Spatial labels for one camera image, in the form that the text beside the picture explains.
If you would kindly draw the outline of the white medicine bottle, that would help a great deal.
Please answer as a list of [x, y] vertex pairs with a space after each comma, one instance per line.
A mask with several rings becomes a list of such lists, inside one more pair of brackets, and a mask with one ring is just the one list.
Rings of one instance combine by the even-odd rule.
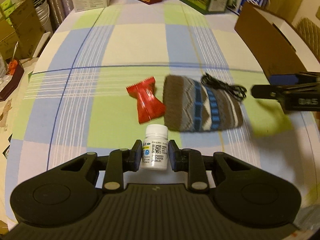
[[141, 167], [164, 171], [168, 166], [168, 128], [164, 125], [148, 125], [143, 142]]

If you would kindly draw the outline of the brown blue knitted sock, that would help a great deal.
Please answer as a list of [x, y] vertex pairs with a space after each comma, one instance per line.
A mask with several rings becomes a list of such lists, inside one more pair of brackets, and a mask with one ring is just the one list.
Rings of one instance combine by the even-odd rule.
[[163, 103], [164, 125], [175, 132], [223, 131], [244, 123], [235, 97], [186, 76], [165, 78]]

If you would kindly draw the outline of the red snack packet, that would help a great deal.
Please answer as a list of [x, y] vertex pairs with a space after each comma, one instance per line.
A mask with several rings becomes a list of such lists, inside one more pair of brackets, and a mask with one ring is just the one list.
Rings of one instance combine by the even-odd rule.
[[140, 124], [160, 118], [165, 113], [165, 105], [155, 97], [155, 78], [149, 77], [126, 87], [129, 96], [137, 100], [138, 122]]

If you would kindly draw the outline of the large brown cardboard box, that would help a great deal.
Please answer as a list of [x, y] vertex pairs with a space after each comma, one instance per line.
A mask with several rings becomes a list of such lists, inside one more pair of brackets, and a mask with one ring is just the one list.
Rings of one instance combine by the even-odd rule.
[[245, 2], [235, 24], [265, 76], [319, 72], [319, 59], [283, 18]]

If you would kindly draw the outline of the brown cardboard boxes stack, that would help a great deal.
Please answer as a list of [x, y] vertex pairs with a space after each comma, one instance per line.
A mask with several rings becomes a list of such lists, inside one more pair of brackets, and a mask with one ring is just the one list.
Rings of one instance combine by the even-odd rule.
[[45, 30], [33, 0], [1, 2], [1, 55], [8, 60], [33, 57]]

